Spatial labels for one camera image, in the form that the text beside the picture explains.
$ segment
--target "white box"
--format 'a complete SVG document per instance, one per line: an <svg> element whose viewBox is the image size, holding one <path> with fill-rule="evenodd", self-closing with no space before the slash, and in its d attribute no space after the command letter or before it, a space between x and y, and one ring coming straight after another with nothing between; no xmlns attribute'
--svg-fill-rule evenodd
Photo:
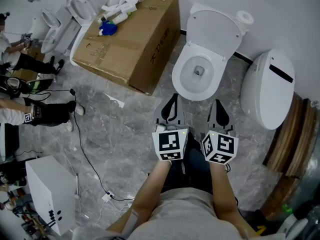
<svg viewBox="0 0 320 240"><path fill-rule="evenodd" d="M239 139L210 130L201 142L205 160L226 165L237 155Z"/></svg>
<svg viewBox="0 0 320 240"><path fill-rule="evenodd" d="M153 132L155 153L159 160L179 160L184 158L189 129Z"/></svg>

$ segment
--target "toilet bowl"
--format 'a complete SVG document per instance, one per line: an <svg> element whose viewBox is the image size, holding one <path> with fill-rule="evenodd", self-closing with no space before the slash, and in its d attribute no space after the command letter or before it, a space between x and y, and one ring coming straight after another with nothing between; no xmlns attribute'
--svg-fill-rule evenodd
<svg viewBox="0 0 320 240"><path fill-rule="evenodd" d="M272 49L256 58L248 69L240 94L245 114L268 130L285 120L295 90L295 70L286 55Z"/></svg>
<svg viewBox="0 0 320 240"><path fill-rule="evenodd" d="M176 91L191 101L211 97L241 41L241 31L230 17L195 3L187 22L186 44L172 71Z"/></svg>
<svg viewBox="0 0 320 240"><path fill-rule="evenodd" d="M55 14L44 8L41 10L41 16L45 23L50 27L50 30L43 40L41 52L43 54L51 52L59 44L65 33L68 32L68 35L64 36L62 40L63 45L60 44L58 50L58 52L63 53L66 47L70 45L75 34L79 31L80 26L77 29L74 20L72 20L72 15L64 7L61 7Z"/></svg>
<svg viewBox="0 0 320 240"><path fill-rule="evenodd" d="M66 0L66 6L81 26L70 52L70 62L77 66L78 64L72 60L73 56L91 23L98 15L98 7L94 5L92 0Z"/></svg>
<svg viewBox="0 0 320 240"><path fill-rule="evenodd" d="M31 28L28 33L32 33L32 39L44 40L49 29L50 27L39 14L32 18Z"/></svg>

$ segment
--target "wooden plank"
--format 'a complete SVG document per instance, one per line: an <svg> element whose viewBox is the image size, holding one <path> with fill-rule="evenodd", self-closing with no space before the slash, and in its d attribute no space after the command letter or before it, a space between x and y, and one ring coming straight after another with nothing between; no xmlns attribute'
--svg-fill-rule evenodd
<svg viewBox="0 0 320 240"><path fill-rule="evenodd" d="M301 135L294 151L292 161L285 172L287 177L302 177L301 172L304 171L304 169L300 167L305 164L305 160L308 156L308 150L316 124L315 116L316 110L310 106L310 100L308 100Z"/></svg>
<svg viewBox="0 0 320 240"><path fill-rule="evenodd" d="M267 220L274 219L282 211L282 205L292 197L300 180L294 177L282 176L273 191L264 202L260 211Z"/></svg>
<svg viewBox="0 0 320 240"><path fill-rule="evenodd" d="M266 159L263 162L272 171L281 172L286 162L292 159L290 151L298 133L297 129L302 114L302 107L302 98L294 93L288 115L278 130L278 134L275 134L277 139L272 142Z"/></svg>
<svg viewBox="0 0 320 240"><path fill-rule="evenodd" d="M318 129L316 129L316 125L319 126L319 120L318 119L318 111L315 107L312 108L314 110L314 124L313 124L313 130L312 130L312 137L311 137L311 142L310 142L310 145L309 145L309 148L307 150L307 153L306 153L306 156L305 156L305 159L302 163L301 166L299 166L298 168L298 171L297 171L297 177L299 179L302 179L302 177L305 175L306 173L306 170L307 170L307 166L308 166L308 163L309 163L309 160L310 160L310 157L313 153L313 150L315 148L315 143L316 143L316 140L317 140L317 132Z"/></svg>

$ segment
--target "shoe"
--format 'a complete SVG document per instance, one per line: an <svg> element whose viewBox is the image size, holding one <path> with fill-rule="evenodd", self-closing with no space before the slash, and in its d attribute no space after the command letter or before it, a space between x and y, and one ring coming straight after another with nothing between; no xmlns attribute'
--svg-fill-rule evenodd
<svg viewBox="0 0 320 240"><path fill-rule="evenodd" d="M55 68L55 75L58 75L59 74L59 72L60 72L60 70L63 68L63 66L64 66L64 64L65 64L65 61L63 60L63 59L60 59L59 61L58 61L58 63L56 63L55 65L54 65L54 68Z"/></svg>
<svg viewBox="0 0 320 240"><path fill-rule="evenodd" d="M85 114L85 109L78 102L75 104L74 112L76 112L79 116L83 116Z"/></svg>
<svg viewBox="0 0 320 240"><path fill-rule="evenodd" d="M55 63L55 56L51 56L49 64L53 66Z"/></svg>
<svg viewBox="0 0 320 240"><path fill-rule="evenodd" d="M68 122L65 123L66 124L66 129L68 130L68 132L72 132L72 130L74 129L74 124L73 122L69 119Z"/></svg>

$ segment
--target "jeans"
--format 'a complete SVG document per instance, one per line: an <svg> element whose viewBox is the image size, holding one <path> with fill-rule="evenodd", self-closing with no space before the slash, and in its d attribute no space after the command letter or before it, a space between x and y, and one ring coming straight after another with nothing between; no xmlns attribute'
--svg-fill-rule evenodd
<svg viewBox="0 0 320 240"><path fill-rule="evenodd" d="M32 70L41 74L55 74L57 72L55 67L50 63L38 61L35 58L23 53L20 54L20 58L16 66L13 68L13 70L19 69Z"/></svg>
<svg viewBox="0 0 320 240"><path fill-rule="evenodd" d="M24 102L26 106L30 106L30 104L34 104L41 109L41 117L35 117L31 122L27 122L26 124L32 126L58 126L68 122L70 119L70 114L76 109L76 102L69 101L68 103L63 104L45 104L41 101L24 98Z"/></svg>
<svg viewBox="0 0 320 240"><path fill-rule="evenodd" d="M201 152L200 144L189 132L183 160L173 160L161 193L178 188L195 188L212 194L209 162Z"/></svg>

